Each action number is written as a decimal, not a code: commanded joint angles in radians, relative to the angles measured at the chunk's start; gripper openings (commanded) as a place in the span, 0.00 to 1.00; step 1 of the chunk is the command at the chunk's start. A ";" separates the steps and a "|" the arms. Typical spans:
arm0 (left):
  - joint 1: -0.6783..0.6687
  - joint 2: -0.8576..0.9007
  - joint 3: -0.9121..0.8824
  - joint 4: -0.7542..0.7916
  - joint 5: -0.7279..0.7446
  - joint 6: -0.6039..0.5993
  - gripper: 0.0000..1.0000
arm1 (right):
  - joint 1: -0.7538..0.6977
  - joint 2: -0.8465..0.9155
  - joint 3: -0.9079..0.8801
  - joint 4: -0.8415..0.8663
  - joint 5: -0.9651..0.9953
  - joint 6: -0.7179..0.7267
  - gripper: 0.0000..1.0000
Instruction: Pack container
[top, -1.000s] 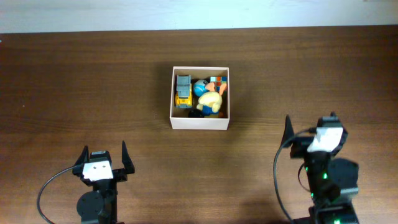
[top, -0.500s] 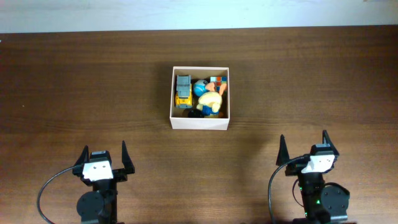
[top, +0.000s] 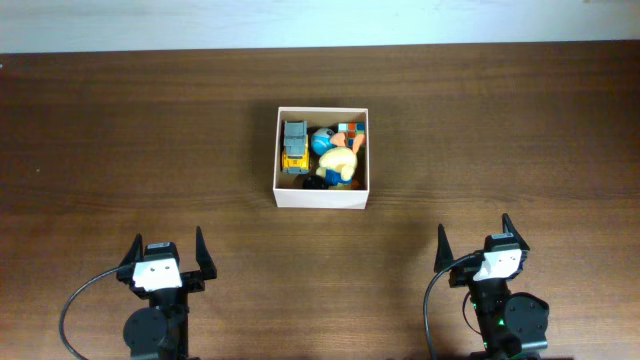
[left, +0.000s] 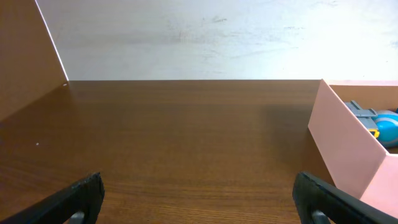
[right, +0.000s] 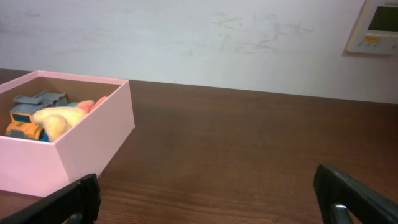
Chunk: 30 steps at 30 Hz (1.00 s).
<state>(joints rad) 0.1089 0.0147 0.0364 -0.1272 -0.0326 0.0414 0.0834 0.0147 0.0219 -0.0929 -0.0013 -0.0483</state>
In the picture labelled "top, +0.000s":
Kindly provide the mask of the multicoloured puzzle cube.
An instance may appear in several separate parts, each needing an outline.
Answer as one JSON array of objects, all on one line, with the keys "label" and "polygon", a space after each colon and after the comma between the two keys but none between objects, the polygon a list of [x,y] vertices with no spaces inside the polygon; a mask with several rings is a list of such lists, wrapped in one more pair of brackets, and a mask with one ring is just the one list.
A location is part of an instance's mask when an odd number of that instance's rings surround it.
[{"label": "multicoloured puzzle cube", "polygon": [[337,125],[339,133],[345,134],[345,144],[352,147],[357,135],[366,135],[366,124],[364,122],[343,122]]}]

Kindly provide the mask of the yellow plush bear toy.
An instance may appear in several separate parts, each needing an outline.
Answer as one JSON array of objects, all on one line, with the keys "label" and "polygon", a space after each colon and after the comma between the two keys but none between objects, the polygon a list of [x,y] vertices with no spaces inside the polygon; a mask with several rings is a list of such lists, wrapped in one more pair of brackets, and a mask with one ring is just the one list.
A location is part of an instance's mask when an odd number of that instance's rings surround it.
[{"label": "yellow plush bear toy", "polygon": [[330,138],[334,148],[327,150],[319,159],[316,175],[320,176],[328,187],[350,186],[357,169],[360,147],[365,143],[364,133],[357,133],[348,146],[344,132],[335,133]]}]

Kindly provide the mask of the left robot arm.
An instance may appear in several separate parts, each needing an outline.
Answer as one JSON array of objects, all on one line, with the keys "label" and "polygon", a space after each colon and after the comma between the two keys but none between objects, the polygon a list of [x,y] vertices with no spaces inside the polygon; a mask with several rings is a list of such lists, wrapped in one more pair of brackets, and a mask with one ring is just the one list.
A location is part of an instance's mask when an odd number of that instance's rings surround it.
[{"label": "left robot arm", "polygon": [[148,305],[129,316],[123,339],[132,359],[186,360],[189,354],[188,296],[205,290],[217,269],[200,228],[196,229],[197,270],[182,272],[173,242],[145,246],[137,235],[116,273],[118,281]]}]

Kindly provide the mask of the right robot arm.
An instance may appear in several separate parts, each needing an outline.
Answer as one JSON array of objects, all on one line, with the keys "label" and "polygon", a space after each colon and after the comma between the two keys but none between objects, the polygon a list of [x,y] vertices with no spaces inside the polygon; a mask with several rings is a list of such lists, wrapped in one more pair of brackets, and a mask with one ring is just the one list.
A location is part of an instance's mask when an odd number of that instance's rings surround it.
[{"label": "right robot arm", "polygon": [[484,349],[472,359],[538,359],[548,348],[546,331],[550,307],[526,292],[513,293],[508,282],[522,271],[530,247],[516,230],[508,214],[501,216],[502,232],[489,235],[480,250],[456,259],[445,228],[438,226],[435,276],[423,299],[424,324],[428,325],[431,291],[444,275],[452,288],[468,289],[464,303],[473,305]]}]

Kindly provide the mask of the blue toy ball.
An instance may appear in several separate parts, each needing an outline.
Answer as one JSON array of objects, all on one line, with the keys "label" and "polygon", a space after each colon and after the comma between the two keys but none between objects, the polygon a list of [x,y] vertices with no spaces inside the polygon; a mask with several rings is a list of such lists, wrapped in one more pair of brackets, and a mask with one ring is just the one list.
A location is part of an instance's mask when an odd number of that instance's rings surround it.
[{"label": "blue toy ball", "polygon": [[335,145],[331,142],[331,138],[335,135],[335,132],[330,128],[320,128],[315,131],[311,136],[311,150],[319,157],[324,155],[327,151],[334,148]]}]

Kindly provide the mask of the yellow grey toy truck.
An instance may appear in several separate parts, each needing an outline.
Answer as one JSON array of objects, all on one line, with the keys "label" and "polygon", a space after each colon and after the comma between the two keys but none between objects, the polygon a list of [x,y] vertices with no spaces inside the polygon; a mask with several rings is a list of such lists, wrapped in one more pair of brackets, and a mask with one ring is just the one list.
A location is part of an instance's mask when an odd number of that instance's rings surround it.
[{"label": "yellow grey toy truck", "polygon": [[284,123],[282,171],[286,174],[303,175],[310,170],[307,122]]}]

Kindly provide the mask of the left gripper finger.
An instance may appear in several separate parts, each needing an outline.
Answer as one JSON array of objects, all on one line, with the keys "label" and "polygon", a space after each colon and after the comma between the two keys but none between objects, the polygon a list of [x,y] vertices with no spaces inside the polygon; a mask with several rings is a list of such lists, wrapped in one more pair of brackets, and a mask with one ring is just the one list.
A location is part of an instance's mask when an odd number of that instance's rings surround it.
[{"label": "left gripper finger", "polygon": [[128,252],[122,259],[120,265],[125,266],[132,263],[136,263],[143,258],[143,254],[144,254],[144,247],[143,247],[142,235],[137,234]]},{"label": "left gripper finger", "polygon": [[196,227],[196,262],[199,266],[202,278],[204,280],[217,278],[217,268],[206,247],[206,243],[200,226]]}]

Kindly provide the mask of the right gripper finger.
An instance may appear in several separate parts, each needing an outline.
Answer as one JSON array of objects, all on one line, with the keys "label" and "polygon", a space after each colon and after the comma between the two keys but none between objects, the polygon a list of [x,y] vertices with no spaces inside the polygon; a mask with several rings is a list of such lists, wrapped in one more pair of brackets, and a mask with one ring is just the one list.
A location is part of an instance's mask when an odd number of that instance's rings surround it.
[{"label": "right gripper finger", "polygon": [[434,272],[439,273],[454,262],[453,252],[443,224],[437,228],[437,250],[434,261]]},{"label": "right gripper finger", "polygon": [[526,243],[526,241],[522,238],[519,232],[516,230],[513,222],[511,221],[509,215],[507,213],[502,214],[502,226],[505,233],[509,233],[515,241],[518,243],[519,248],[522,251],[529,251],[530,247]]}]

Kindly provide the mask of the black round speaker puck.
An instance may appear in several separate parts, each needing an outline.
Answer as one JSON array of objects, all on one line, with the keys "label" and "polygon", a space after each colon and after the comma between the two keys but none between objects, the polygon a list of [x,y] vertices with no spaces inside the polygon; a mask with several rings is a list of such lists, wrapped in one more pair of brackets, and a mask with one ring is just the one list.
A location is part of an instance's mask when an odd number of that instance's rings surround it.
[{"label": "black round speaker puck", "polygon": [[329,185],[325,179],[318,175],[310,175],[302,182],[302,188],[305,190],[327,190]]}]

